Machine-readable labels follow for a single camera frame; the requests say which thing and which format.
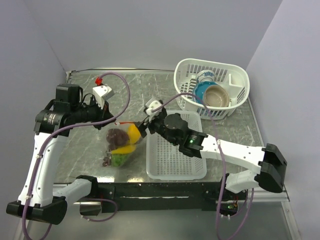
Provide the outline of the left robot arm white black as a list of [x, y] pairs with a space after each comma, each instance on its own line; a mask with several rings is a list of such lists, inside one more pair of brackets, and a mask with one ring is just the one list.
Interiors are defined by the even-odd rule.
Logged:
[[98, 123], [113, 117], [107, 100], [114, 95], [108, 86], [93, 87], [89, 104], [84, 102], [83, 88], [77, 84], [60, 84], [55, 98], [35, 118], [34, 150], [27, 179], [18, 199], [7, 204], [6, 213], [28, 220], [58, 225], [69, 205], [85, 198], [97, 199], [100, 193], [96, 177], [80, 175], [61, 190], [53, 190], [60, 156], [70, 130], [66, 126]]

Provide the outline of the yellow fake lemon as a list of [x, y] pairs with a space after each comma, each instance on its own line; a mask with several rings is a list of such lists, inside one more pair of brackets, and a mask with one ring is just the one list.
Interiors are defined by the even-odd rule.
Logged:
[[130, 145], [134, 145], [136, 144], [140, 138], [141, 138], [141, 134], [138, 130], [138, 128], [136, 127], [135, 124], [131, 124], [128, 128], [127, 128], [127, 135], [129, 137], [129, 144]]

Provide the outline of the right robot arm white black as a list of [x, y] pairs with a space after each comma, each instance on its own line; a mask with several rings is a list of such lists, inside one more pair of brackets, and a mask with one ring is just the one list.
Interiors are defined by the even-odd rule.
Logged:
[[142, 137], [158, 134], [187, 157], [215, 159], [245, 168], [239, 173], [223, 175], [225, 179], [218, 192], [224, 199], [257, 187], [271, 193], [283, 192], [287, 161], [276, 145], [248, 146], [218, 140], [191, 129], [183, 114], [183, 111], [160, 113], [153, 120], [145, 118], [137, 122], [136, 126]]

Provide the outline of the white perforated rectangular basket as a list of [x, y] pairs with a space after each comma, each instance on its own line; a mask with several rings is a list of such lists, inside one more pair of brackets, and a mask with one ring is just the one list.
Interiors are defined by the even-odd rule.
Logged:
[[207, 174], [204, 158], [188, 157], [159, 134], [146, 136], [146, 173], [154, 180], [194, 181]]

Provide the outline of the clear zip top bag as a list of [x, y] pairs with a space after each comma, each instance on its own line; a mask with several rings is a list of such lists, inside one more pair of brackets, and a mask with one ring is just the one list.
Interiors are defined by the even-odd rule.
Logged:
[[118, 121], [108, 125], [106, 132], [106, 151], [102, 165], [104, 167], [122, 167], [137, 150], [143, 137], [137, 122]]

